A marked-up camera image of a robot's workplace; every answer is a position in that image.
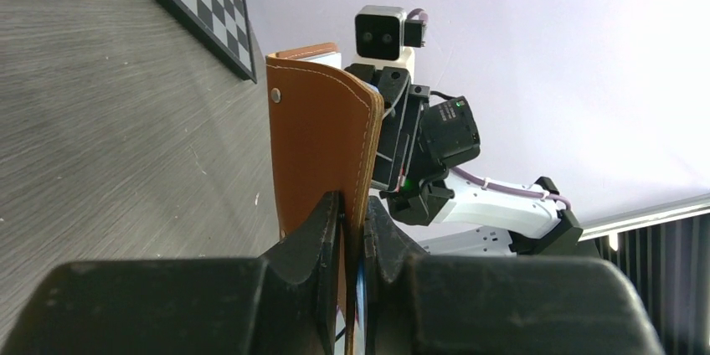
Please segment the brown leather card holder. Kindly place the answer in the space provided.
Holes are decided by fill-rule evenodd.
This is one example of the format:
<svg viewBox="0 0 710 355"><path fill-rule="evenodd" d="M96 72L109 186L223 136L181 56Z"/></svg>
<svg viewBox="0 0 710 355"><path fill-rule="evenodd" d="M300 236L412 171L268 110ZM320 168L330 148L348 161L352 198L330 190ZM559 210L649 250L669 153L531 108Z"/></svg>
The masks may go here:
<svg viewBox="0 0 710 355"><path fill-rule="evenodd" d="M268 54L270 142L275 204L283 235L296 231L326 192L342 195L337 303L345 352L354 353L363 225L383 119L383 97L338 65L323 43Z"/></svg>

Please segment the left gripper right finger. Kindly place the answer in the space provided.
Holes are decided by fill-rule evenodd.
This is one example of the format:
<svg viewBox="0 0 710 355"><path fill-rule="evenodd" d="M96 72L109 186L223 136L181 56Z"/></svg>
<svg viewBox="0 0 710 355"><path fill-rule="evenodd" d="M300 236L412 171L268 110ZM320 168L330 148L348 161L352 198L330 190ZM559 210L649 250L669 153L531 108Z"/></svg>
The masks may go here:
<svg viewBox="0 0 710 355"><path fill-rule="evenodd" d="M364 225L368 354L661 354L630 281L587 257L432 255L376 197Z"/></svg>

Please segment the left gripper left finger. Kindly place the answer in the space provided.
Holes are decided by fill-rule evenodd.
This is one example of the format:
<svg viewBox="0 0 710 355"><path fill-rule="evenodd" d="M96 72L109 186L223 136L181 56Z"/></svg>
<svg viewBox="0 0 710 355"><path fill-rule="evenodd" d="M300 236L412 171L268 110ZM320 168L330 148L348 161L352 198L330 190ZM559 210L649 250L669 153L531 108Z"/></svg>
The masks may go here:
<svg viewBox="0 0 710 355"><path fill-rule="evenodd" d="M5 354L330 354L342 199L255 258L77 261L30 296Z"/></svg>

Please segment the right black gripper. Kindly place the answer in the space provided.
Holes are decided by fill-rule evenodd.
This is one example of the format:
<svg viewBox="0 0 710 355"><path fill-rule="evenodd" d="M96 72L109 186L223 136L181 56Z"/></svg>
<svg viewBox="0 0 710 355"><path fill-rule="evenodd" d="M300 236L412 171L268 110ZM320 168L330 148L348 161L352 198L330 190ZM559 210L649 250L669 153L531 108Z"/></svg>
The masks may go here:
<svg viewBox="0 0 710 355"><path fill-rule="evenodd" d="M480 154L481 138L468 100L435 95L412 82L408 70L352 64L346 71L373 87L385 113L371 188L378 190L390 216L408 225L430 224L455 193L445 179L453 167Z"/></svg>

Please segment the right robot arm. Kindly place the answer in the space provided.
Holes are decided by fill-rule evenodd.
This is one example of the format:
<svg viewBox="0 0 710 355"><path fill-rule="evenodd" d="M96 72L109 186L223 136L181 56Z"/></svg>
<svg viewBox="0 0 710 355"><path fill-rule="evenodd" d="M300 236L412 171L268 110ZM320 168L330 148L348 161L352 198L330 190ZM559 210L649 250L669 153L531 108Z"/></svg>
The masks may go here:
<svg viewBox="0 0 710 355"><path fill-rule="evenodd" d="M581 239L570 202L550 178L514 185L460 169L481 152L464 96L417 85L405 68L351 64L345 70L384 100L371 187L393 220L417 227L472 224L477 254L599 256L595 242Z"/></svg>

